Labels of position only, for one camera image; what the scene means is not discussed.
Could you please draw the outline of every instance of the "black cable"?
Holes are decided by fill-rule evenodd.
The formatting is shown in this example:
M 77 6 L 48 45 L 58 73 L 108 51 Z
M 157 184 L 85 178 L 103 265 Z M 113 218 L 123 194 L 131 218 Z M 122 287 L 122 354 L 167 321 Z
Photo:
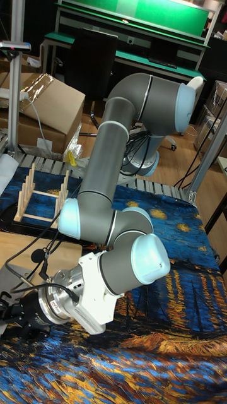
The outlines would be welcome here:
M 8 75 L 9 75 L 9 72 L 6 73 L 6 76 L 5 76 L 5 77 L 3 78 L 3 80 L 1 81 L 1 83 L 0 83 L 0 88 L 2 87 L 2 85 L 3 85 L 4 81 L 6 80 L 6 78 L 8 77 Z
M 74 192 L 72 193 L 72 195 L 79 189 L 81 184 L 79 184 L 79 186 L 74 190 Z M 38 241 L 39 239 L 41 239 L 41 237 L 43 237 L 46 233 L 46 231 L 48 231 L 48 229 L 51 228 L 52 224 L 57 220 L 58 216 L 60 215 L 61 211 L 58 212 L 58 214 L 53 218 L 53 220 L 50 222 L 50 224 L 44 228 L 44 230 L 40 233 L 40 235 L 38 235 L 34 240 L 31 241 L 31 243 L 29 243 L 26 247 L 24 247 L 22 250 L 20 250 L 18 253 L 16 253 L 15 255 L 13 255 L 12 257 L 8 258 L 5 262 L 5 267 L 8 271 L 10 271 L 13 275 L 17 276 L 18 278 L 21 278 L 21 275 L 16 272 L 14 269 L 12 269 L 8 263 L 10 261 L 12 261 L 13 259 L 15 259 L 16 257 L 18 257 L 20 254 L 23 254 L 23 252 L 25 252 L 29 247 L 31 247 L 32 245 L 34 245 L 34 243 L 36 243 L 36 241 Z
M 128 157 L 131 153 L 134 152 L 133 156 L 137 153 L 137 151 L 140 149 L 140 147 L 143 145 L 144 139 L 143 140 L 136 140 L 135 142 L 131 143 L 127 149 L 125 150 L 124 158 Z
M 141 132 L 130 135 L 129 140 L 127 141 L 126 146 L 125 146 L 124 156 L 126 157 L 131 151 L 133 151 L 134 150 L 133 146 L 137 142 L 143 141 L 144 137 L 146 137 L 147 135 L 149 135 L 149 131 L 141 131 Z
M 36 289 L 41 289 L 41 288 L 51 288 L 51 287 L 63 289 L 74 302 L 78 302 L 79 298 L 75 293 L 73 293 L 70 289 L 66 288 L 65 286 L 59 285 L 58 283 L 41 283 L 40 285 L 37 285 L 37 286 L 31 286 L 29 288 L 20 289 L 20 292 L 29 292 L 31 290 L 36 290 Z
M 41 263 L 38 263 L 37 265 L 36 265 L 36 267 L 35 267 L 35 269 L 32 271 L 32 272 L 30 272 L 29 274 L 28 274 L 28 276 L 26 276 L 26 279 L 28 280 L 29 278 L 31 278 L 31 276 L 32 275 L 34 275 L 34 273 L 38 270 L 38 267 L 41 265 Z M 10 290 L 10 293 L 13 293 L 16 289 L 18 289 L 20 286 L 22 286 L 24 284 L 24 282 L 20 282 L 19 284 L 17 284 L 14 288 L 12 288 L 11 290 Z
M 53 238 L 52 240 L 50 240 L 50 242 L 47 244 L 45 250 L 47 250 L 48 252 L 51 250 L 51 248 L 52 248 L 52 246 L 54 245 L 54 242 L 56 241 L 58 235 L 59 235 L 59 231 L 57 231 L 57 232 L 55 233 L 54 238 Z
M 58 241 L 58 243 L 55 245 L 55 247 L 52 250 L 50 250 L 50 254 L 53 254 L 54 251 L 56 251 L 56 249 L 60 246 L 60 244 L 63 242 L 63 240 L 64 240 L 64 237 Z
M 213 129 L 213 127 L 214 127 L 216 121 L 218 120 L 218 118 L 219 118 L 219 116 L 220 116 L 220 113 L 221 113 L 221 111 L 223 110 L 223 108 L 224 108 L 224 106 L 225 106 L 226 101 L 227 101 L 227 98 L 224 100 L 223 105 L 221 106 L 220 111 L 218 112 L 217 117 L 215 118 L 215 120 L 214 120 L 214 122 L 212 123 L 212 125 L 211 125 L 209 131 L 207 132 L 205 138 L 203 139 L 203 141 L 202 141 L 202 143 L 201 143 L 201 145 L 200 145 L 200 147 L 199 147 L 197 153 L 195 154 L 195 157 L 194 157 L 194 159 L 193 159 L 193 161 L 192 161 L 190 167 L 188 168 L 186 174 L 185 174 L 184 177 L 182 177 L 179 181 L 177 181 L 176 184 L 173 185 L 173 187 L 175 187 L 175 186 L 176 186 L 177 184 L 179 184 L 179 182 L 180 182 L 180 185 L 179 185 L 179 187 L 178 187 L 178 189 L 180 189 L 180 187 L 181 187 L 181 185 L 183 184 L 185 178 L 187 178 L 190 174 L 192 174 L 192 173 L 194 172 L 194 171 L 190 172 L 190 169 L 192 168 L 192 166 L 193 166 L 193 164 L 194 164 L 194 162 L 195 162 L 197 156 L 199 155 L 200 150 L 202 149 L 202 147 L 203 147 L 204 143 L 206 142 L 206 140 L 207 140 L 207 138 L 208 138 L 210 132 L 212 131 L 212 129 Z
M 18 149 L 19 149 L 23 154 L 26 154 L 25 151 L 24 151 L 24 149 L 22 149 L 21 145 L 19 145 L 19 143 L 18 143 Z
M 218 158 L 219 154 L 221 154 L 221 152 L 223 151 L 223 148 L 225 147 L 226 144 L 227 144 L 227 138 L 225 139 L 225 141 L 224 141 L 224 143 L 223 143 L 221 149 L 217 152 L 217 154 L 216 154 L 216 156 L 214 157 L 214 159 L 213 159 L 211 165 L 209 166 L 209 168 L 211 168 L 211 166 L 214 164 L 215 160 Z M 199 164 L 191 173 L 189 173 L 188 175 L 190 175 L 190 174 L 192 174 L 194 171 L 196 171 L 196 170 L 199 168 L 199 166 L 200 166 L 200 164 Z M 191 185 L 191 182 L 190 182 L 189 184 L 187 184 L 187 185 L 184 185 L 184 187 L 182 187 L 182 189 L 187 188 L 189 185 Z
M 148 137 L 149 132 L 143 132 L 143 135 L 137 135 L 137 138 L 134 138 L 132 141 L 128 141 L 125 148 L 125 156 L 128 156 L 131 152 L 133 152 L 136 148 L 140 147 L 141 144 L 144 143 L 144 140 Z
M 132 173 L 132 174 L 125 174 L 124 172 L 121 172 L 121 174 L 126 175 L 127 177 L 132 177 L 133 175 L 136 175 L 136 174 L 141 170 L 141 168 L 142 168 L 142 166 L 143 166 L 143 163 L 144 163 L 144 161 L 145 161 L 145 159 L 146 159 L 146 157 L 147 157 L 147 154 L 148 154 L 148 148 L 149 148 L 149 143 L 150 143 L 150 141 L 151 141 L 151 137 L 148 136 L 148 144 L 147 144 L 147 147 L 146 147 L 146 151 L 145 151 L 145 153 L 144 153 L 143 160 L 142 160 L 142 162 L 141 162 L 141 164 L 140 164 L 140 167 L 139 167 L 134 173 Z
M 4 24 L 3 24 L 2 20 L 1 20 L 1 18 L 0 18 L 0 23 L 1 23 L 1 26 L 2 26 L 2 28 L 3 28 L 4 33 L 6 34 L 7 40 L 9 40 L 8 34 L 7 34 L 7 32 L 6 32 L 6 29 L 5 29 L 5 27 L 4 27 Z
M 139 149 L 143 146 L 143 144 L 145 144 L 146 140 L 147 140 L 148 136 L 145 137 L 143 140 L 141 140 L 140 144 L 137 146 L 137 148 L 135 147 L 134 149 L 131 149 L 128 154 L 125 156 L 127 157 L 131 152 L 133 152 L 135 150 L 135 152 L 133 153 L 132 157 L 130 158 L 130 160 L 127 161 L 126 164 L 122 164 L 122 167 L 124 167 L 125 165 L 129 164 L 132 159 L 134 158 L 134 155 L 139 151 Z

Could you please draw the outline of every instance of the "metal post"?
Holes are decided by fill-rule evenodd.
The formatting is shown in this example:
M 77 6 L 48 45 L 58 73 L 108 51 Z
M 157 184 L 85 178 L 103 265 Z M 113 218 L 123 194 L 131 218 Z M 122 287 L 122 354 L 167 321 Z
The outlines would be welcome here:
M 220 146 L 221 142 L 223 141 L 225 135 L 227 133 L 227 110 L 224 113 L 224 116 L 219 123 L 219 126 L 216 130 L 216 133 L 211 141 L 211 144 L 209 145 L 209 148 L 207 149 L 207 152 L 205 153 L 201 164 L 199 165 L 199 168 L 192 180 L 191 185 L 189 188 L 186 190 L 186 196 L 189 201 L 191 201 L 192 196 L 196 194 L 198 191 L 198 188 L 208 170 L 210 167 L 212 161 L 214 160 L 214 157 L 216 156 Z
M 11 41 L 23 41 L 23 27 L 25 16 L 25 0 L 13 0 Z M 21 55 L 17 56 L 10 64 L 9 81 L 9 126 L 8 126 L 8 153 L 16 156 L 18 145 L 18 120 L 21 79 Z
M 58 6 L 60 6 L 62 4 L 62 0 L 58 0 L 57 4 L 58 4 Z M 61 20 L 61 11 L 59 10 L 59 7 L 58 7 L 57 13 L 56 13 L 56 20 L 55 20 L 55 32 L 59 31 L 60 20 Z M 52 51 L 51 68 L 53 66 L 54 59 L 56 57 L 56 50 L 57 50 L 57 46 L 54 45 L 53 51 Z
M 220 10 L 221 10 L 222 5 L 223 5 L 222 3 L 219 3 L 219 4 L 218 4 L 218 7 L 217 7 L 217 10 L 216 10 L 215 13 L 214 13 L 214 16 L 213 16 L 212 21 L 211 21 L 211 25 L 210 25 L 210 27 L 209 27 L 208 33 L 207 33 L 206 38 L 205 38 L 205 41 L 204 41 L 204 46 L 207 46 L 207 45 L 208 45 L 209 39 L 210 39 L 210 37 L 211 37 L 211 34 L 212 34 L 212 32 L 213 32 L 213 29 L 214 29 L 214 26 L 215 26 L 216 21 L 217 21 L 217 19 L 218 19 L 218 15 L 219 15 L 219 12 L 220 12 Z M 198 70 L 198 69 L 199 69 L 200 63 L 201 63 L 202 58 L 203 58 L 203 56 L 204 56 L 204 53 L 205 53 L 205 50 L 201 52 L 201 54 L 200 54 L 200 56 L 199 56 L 199 59 L 198 59 L 198 61 L 197 61 L 195 70 Z

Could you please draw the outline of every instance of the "light blue joint cap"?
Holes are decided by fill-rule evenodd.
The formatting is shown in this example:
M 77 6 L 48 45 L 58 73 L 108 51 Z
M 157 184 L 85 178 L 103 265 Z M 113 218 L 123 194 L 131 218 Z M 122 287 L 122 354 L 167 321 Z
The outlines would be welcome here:
M 149 214 L 146 212 L 146 210 L 144 210 L 142 208 L 138 208 L 137 206 L 132 206 L 130 208 L 125 208 L 125 209 L 122 210 L 122 212 L 128 212 L 128 211 L 139 212 L 140 214 L 145 216 L 149 220 L 149 223 L 151 224 L 152 231 L 154 231 L 151 218 L 150 218 Z
M 156 168 L 157 165 L 158 165 L 159 157 L 160 157 L 160 154 L 159 154 L 158 151 L 157 151 L 157 152 L 156 152 L 156 160 L 155 160 L 155 162 L 154 162 L 154 164 L 153 164 L 151 170 L 150 170 L 147 174 L 143 174 L 144 177 L 149 177 L 149 176 L 151 176 L 151 174 L 153 174 L 155 168 Z
M 69 198 L 65 201 L 59 216 L 58 230 L 62 234 L 80 240 L 81 224 L 79 219 L 79 205 L 76 198 Z
M 140 235 L 132 245 L 131 264 L 140 283 L 149 285 L 170 271 L 166 249 L 155 234 Z
M 184 132 L 190 122 L 195 103 L 195 90 L 181 83 L 175 106 L 175 129 Z

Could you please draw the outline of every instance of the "green wall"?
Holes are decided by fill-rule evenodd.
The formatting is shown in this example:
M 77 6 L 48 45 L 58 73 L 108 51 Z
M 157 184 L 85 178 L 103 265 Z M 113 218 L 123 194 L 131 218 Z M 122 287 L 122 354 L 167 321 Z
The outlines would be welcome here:
M 208 11 L 171 0 L 75 0 L 124 17 L 135 18 L 169 29 L 201 36 Z

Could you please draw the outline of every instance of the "white cable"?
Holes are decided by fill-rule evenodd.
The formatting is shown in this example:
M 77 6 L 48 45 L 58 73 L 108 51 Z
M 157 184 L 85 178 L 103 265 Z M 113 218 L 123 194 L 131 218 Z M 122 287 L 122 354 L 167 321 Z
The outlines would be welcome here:
M 196 138 L 196 136 L 197 136 L 197 130 L 196 130 L 192 125 L 189 125 L 189 126 L 190 126 L 190 128 L 194 129 L 194 131 L 196 132 L 196 134 L 192 134 L 192 133 L 189 133 L 189 132 L 187 132 L 187 131 L 185 131 L 185 133 L 187 133 L 187 134 L 189 134 L 190 136 L 193 136 L 194 138 Z
M 49 154 L 49 156 L 50 156 L 50 159 L 53 160 L 52 155 L 51 155 L 51 153 L 50 153 L 50 150 L 48 149 L 47 141 L 46 141 L 46 139 L 45 139 L 45 137 L 44 137 L 44 134 L 43 134 L 43 131 L 42 131 L 41 122 L 40 122 L 40 118 L 39 118 L 39 116 L 38 116 L 37 109 L 35 108 L 33 102 L 32 102 L 29 98 L 26 98 L 26 99 L 30 102 L 30 104 L 32 105 L 32 107 L 33 107 L 33 109 L 34 109 L 34 111 L 35 111 L 35 114 L 36 114 L 37 119 L 38 119 L 38 125 L 39 125 L 39 127 L 40 127 L 40 132 L 41 132 L 42 138 L 44 139 L 45 147 L 46 147 L 46 149 L 47 149 L 47 151 L 48 151 L 48 154 Z

